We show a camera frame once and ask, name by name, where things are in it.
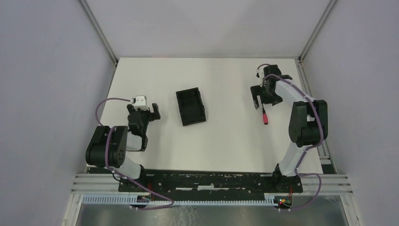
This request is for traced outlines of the red black screwdriver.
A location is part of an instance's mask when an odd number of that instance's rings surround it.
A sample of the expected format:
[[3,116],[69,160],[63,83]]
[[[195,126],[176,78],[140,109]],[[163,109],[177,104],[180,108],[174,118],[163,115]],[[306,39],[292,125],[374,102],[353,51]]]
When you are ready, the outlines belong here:
[[268,120],[268,116],[267,116],[267,114],[266,114],[264,105],[262,105],[262,120],[263,120],[263,124],[264,124],[264,125],[268,125],[269,120]]

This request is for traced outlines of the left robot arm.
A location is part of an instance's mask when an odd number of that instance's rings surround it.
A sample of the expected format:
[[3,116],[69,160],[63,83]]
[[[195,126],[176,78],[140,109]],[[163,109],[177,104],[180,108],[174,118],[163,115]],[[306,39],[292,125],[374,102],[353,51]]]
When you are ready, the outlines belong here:
[[129,159],[127,152],[146,150],[148,125],[160,120],[158,105],[153,103],[152,108],[128,104],[127,126],[97,126],[86,150],[86,163],[131,178],[130,186],[137,192],[144,191],[148,186],[148,179],[141,175],[144,167]]

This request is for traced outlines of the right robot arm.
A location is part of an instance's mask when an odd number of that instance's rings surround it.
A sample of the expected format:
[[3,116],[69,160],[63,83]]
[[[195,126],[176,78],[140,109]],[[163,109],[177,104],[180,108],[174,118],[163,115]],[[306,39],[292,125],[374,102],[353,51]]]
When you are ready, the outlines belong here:
[[272,187],[286,191],[300,178],[298,170],[309,150],[322,145],[328,135],[328,112],[325,100],[317,100],[283,75],[277,65],[261,64],[256,69],[259,84],[250,87],[255,109],[285,103],[291,108],[288,124],[290,145],[283,160],[272,173]]

